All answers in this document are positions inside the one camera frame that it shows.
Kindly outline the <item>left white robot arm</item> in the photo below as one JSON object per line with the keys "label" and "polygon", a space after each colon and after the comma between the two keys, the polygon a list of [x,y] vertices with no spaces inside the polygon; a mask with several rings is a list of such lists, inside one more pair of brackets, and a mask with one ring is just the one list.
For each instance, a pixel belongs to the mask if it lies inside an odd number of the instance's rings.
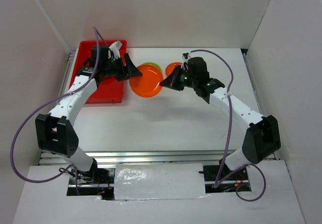
{"label": "left white robot arm", "polygon": [[76,167],[88,183],[96,182],[100,171],[97,161],[78,145],[79,138],[73,126],[80,110],[105,79],[125,81],[142,76],[128,53],[120,54],[120,48],[120,41],[111,45],[93,46],[91,57],[84,61],[58,104],[46,115],[39,114],[35,119],[39,148],[59,155]]}

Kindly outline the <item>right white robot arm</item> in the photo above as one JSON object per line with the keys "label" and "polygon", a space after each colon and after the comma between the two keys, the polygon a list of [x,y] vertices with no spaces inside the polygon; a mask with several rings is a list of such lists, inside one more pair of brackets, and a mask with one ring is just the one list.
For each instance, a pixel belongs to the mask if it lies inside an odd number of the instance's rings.
{"label": "right white robot arm", "polygon": [[176,91],[192,88],[206,103],[227,114],[245,134],[241,147],[220,160],[219,174],[223,179],[231,179],[239,167],[258,164],[280,149],[277,119],[252,110],[230,94],[224,83],[210,77],[203,58],[193,57],[184,63],[171,63],[166,67],[166,76],[160,83],[162,87]]}

